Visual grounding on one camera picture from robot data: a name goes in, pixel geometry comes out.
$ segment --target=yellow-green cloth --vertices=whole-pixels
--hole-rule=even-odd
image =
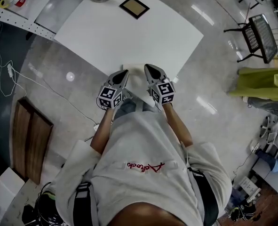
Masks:
[[[269,98],[278,101],[278,68],[242,68],[231,96]]]

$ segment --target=electrical cord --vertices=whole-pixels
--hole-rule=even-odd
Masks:
[[[2,32],[2,28],[3,28],[3,23],[0,22],[0,35],[1,35],[1,32]],[[9,73],[9,76],[12,78],[12,81],[14,82],[14,85],[12,87],[12,90],[10,92],[10,94],[8,95],[5,95],[5,93],[2,91],[2,88],[1,88],[1,75],[2,75],[2,68],[4,67],[8,67],[8,73]],[[26,76],[24,76],[23,74],[21,74],[20,72],[16,71],[13,67],[13,61],[10,60],[8,61],[5,65],[2,65],[2,57],[1,57],[1,54],[0,54],[0,91],[2,92],[3,96],[5,97],[8,97],[8,96],[11,96],[13,94],[13,91],[15,89],[16,86],[19,86],[21,89],[23,89],[25,91],[25,95],[24,97],[27,95],[27,91],[21,86],[19,85],[17,82],[16,82],[16,73],[21,75],[22,77],[28,79],[28,80],[31,80],[32,82],[38,84],[39,86],[42,86],[43,88],[45,88],[46,90],[50,91],[51,93],[54,93],[56,94],[57,96],[63,98],[64,100],[66,100],[71,106],[73,106],[80,114],[82,114],[84,117],[86,117],[87,119],[91,120],[93,123],[94,123],[94,126],[97,125],[97,123],[92,119],[92,118],[89,118],[87,117],[84,113],[82,113],[76,106],[74,106],[67,98],[65,98],[64,96],[60,95],[59,93],[57,93],[55,90],[52,89],[52,87],[43,79],[43,81],[50,87],[50,89],[48,89],[46,86],[43,86],[41,84],[39,84],[38,82],[36,82],[35,80],[33,79],[30,79]]]
[[[246,161],[248,160],[248,158],[249,158],[252,154],[253,154],[253,153],[251,152],[251,153],[249,154],[249,156],[246,158],[246,160],[244,161],[244,163],[243,163],[242,165],[240,165],[239,167],[237,167],[236,171],[233,171],[235,177],[233,178],[232,183],[234,183],[234,180],[235,180],[235,178],[237,177],[237,171],[238,171],[238,169],[241,168],[241,167],[246,163]]]
[[[41,189],[41,191],[40,191],[40,193],[39,193],[39,197],[42,195],[44,188],[45,188],[46,186],[48,186],[49,184],[51,184],[51,182],[48,182],[48,183],[46,183],[46,184],[43,186],[43,188]]]
[[[88,141],[88,140],[92,139],[93,137],[94,137],[94,136],[91,136],[91,137],[85,139],[84,141]]]
[[[74,106],[66,97],[60,95],[60,94],[57,93],[55,90],[53,90],[52,87],[51,87],[44,79],[42,79],[42,80],[50,87],[50,89],[47,88],[46,86],[41,85],[40,83],[36,82],[35,80],[30,79],[30,78],[24,76],[23,74],[19,73],[18,71],[16,71],[16,70],[14,70],[14,71],[15,71],[16,73],[18,73],[19,75],[21,75],[22,77],[31,80],[32,82],[36,83],[36,84],[39,85],[39,86],[42,86],[43,88],[45,88],[45,89],[48,90],[49,92],[51,92],[51,93],[53,93],[53,94],[55,94],[55,95],[57,95],[57,96],[63,98],[63,99],[66,100],[71,106],[73,106],[80,114],[82,114],[82,115],[83,115],[84,117],[86,117],[87,119],[91,120],[91,121],[94,123],[94,125],[97,125],[96,121],[94,121],[94,120],[93,120],[92,118],[90,118],[90,117],[87,117],[84,113],[82,113],[79,109],[77,109],[77,107]]]
[[[0,35],[1,35],[1,32],[2,32],[2,28],[3,28],[3,23],[0,22]],[[11,90],[10,94],[8,94],[8,95],[5,95],[5,93],[2,91],[2,87],[1,87],[2,69],[3,69],[4,67],[6,67],[6,66],[7,66],[7,68],[8,68],[9,76],[10,76],[10,78],[12,78],[12,81],[13,81],[13,83],[14,83],[14,85],[13,85],[13,87],[12,87],[12,90]],[[3,96],[5,96],[5,97],[11,96],[12,93],[13,93],[13,91],[14,91],[14,89],[15,89],[15,87],[16,87],[16,85],[19,86],[20,88],[22,88],[22,89],[25,91],[25,96],[26,96],[26,95],[27,95],[26,90],[25,90],[21,85],[19,85],[19,84],[16,82],[16,71],[15,71],[14,68],[13,68],[13,62],[12,62],[12,60],[9,60],[5,65],[2,65],[2,56],[1,56],[1,54],[0,54],[0,91],[2,92]]]

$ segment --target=framed picture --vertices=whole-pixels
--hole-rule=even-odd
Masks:
[[[131,16],[138,19],[144,13],[149,10],[145,4],[141,3],[139,0],[126,0],[121,5],[120,8],[127,11]]]

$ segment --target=white box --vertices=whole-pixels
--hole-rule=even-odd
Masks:
[[[244,177],[239,185],[249,196],[253,195],[258,189],[258,187],[247,177]]]
[[[23,187],[25,182],[11,169],[0,176],[0,207],[7,210],[14,197]]]

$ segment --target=white t-shirt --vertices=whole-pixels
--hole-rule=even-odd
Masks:
[[[76,144],[57,178],[56,207],[69,225],[73,225],[67,216],[69,197],[86,171],[96,164],[91,183],[100,226],[108,225],[117,213],[135,202],[158,206],[186,225],[203,225],[184,151],[162,113],[134,112],[115,120],[101,158],[91,147],[83,147],[81,141]],[[192,167],[210,174],[221,216],[230,198],[231,182],[214,146],[196,144],[186,151]]]

